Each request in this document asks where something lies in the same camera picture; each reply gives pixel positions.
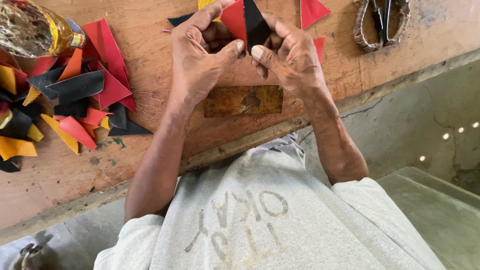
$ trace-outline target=wooden table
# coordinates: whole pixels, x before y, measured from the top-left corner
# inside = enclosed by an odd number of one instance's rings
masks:
[[[105,17],[123,51],[138,113],[130,118],[154,131],[170,83],[167,17],[191,13],[196,0],[38,0],[79,24]],[[340,111],[354,108],[451,68],[480,59],[480,2],[414,0],[400,44],[365,53],[354,43],[352,27],[360,5],[322,0],[332,13],[307,28],[326,36],[322,65]],[[257,0],[259,9],[300,26],[299,0]],[[250,57],[237,61],[219,86],[277,84],[257,79]],[[197,107],[183,148],[181,173],[247,150],[309,124],[302,102],[286,95],[281,114],[205,119]],[[98,150],[82,147],[76,156],[45,123],[35,143],[38,157],[24,157],[22,171],[1,173],[0,244],[122,198],[151,136],[107,137],[97,133]]]

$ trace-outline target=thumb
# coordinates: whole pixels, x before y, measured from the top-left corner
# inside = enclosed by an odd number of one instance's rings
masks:
[[[243,42],[241,39],[236,39],[216,53],[216,57],[224,67],[228,67],[233,64],[236,59],[238,59],[244,48],[245,42]]]
[[[276,53],[261,45],[253,46],[252,57],[264,67],[275,73],[275,75],[278,75],[278,72],[285,64],[285,61]]]

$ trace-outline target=gray t-shirt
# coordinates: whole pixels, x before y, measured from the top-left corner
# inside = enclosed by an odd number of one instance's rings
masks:
[[[444,269],[377,182],[330,190],[293,138],[185,175],[166,217],[128,221],[95,269]]]

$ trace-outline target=person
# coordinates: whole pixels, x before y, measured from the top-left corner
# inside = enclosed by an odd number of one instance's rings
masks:
[[[385,191],[368,178],[325,84],[312,37],[263,14],[273,33],[252,65],[303,100],[329,189],[304,165],[295,135],[191,172],[177,183],[196,104],[246,56],[222,23],[234,0],[196,12],[172,34],[167,106],[125,200],[117,244],[95,269],[444,269]]]

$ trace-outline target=hand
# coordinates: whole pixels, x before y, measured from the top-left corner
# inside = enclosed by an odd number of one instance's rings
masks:
[[[272,71],[285,90],[304,102],[318,100],[318,94],[332,101],[312,37],[282,17],[262,15],[273,33],[265,46],[252,48],[257,73],[266,80],[268,70]]]
[[[225,25],[212,22],[234,0],[218,0],[172,31],[172,88],[169,99],[193,110],[223,71],[245,57],[245,43]]]

